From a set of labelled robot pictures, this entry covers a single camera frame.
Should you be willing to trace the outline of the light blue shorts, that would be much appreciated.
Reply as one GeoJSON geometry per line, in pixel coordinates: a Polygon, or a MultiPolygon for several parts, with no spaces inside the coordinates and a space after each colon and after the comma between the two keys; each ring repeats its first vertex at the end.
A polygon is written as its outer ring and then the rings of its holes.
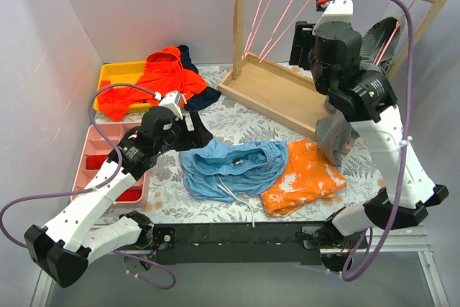
{"type": "Polygon", "coordinates": [[[232,203],[245,193],[257,197],[274,185],[288,164],[285,141],[226,145],[211,140],[204,148],[179,154],[183,184],[198,200],[232,203]]]}

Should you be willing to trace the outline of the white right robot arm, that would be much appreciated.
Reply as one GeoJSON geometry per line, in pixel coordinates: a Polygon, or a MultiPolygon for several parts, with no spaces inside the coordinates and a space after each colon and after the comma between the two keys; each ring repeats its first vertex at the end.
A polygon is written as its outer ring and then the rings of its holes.
{"type": "Polygon", "coordinates": [[[302,23],[295,38],[300,60],[309,69],[317,92],[328,97],[364,140],[385,186],[368,201],[343,207],[317,229],[299,233],[310,245],[341,247],[368,228],[419,225],[427,209],[444,201],[449,191],[435,184],[422,168],[404,126],[387,76],[360,57],[362,36],[347,22],[302,23]]]}

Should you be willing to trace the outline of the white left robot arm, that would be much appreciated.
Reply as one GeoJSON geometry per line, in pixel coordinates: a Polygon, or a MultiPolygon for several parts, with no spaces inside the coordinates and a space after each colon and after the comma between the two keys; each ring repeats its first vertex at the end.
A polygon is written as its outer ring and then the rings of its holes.
{"type": "Polygon", "coordinates": [[[133,187],[153,168],[160,155],[174,150],[205,147],[213,138],[197,111],[189,112],[193,128],[184,116],[176,116],[164,106],[152,107],[141,124],[121,138],[87,185],[43,227],[32,225],[24,240],[32,261],[60,287],[75,283],[98,258],[127,245],[148,248],[153,240],[153,223],[144,214],[132,211],[100,229],[93,225],[120,195],[133,187]]]}

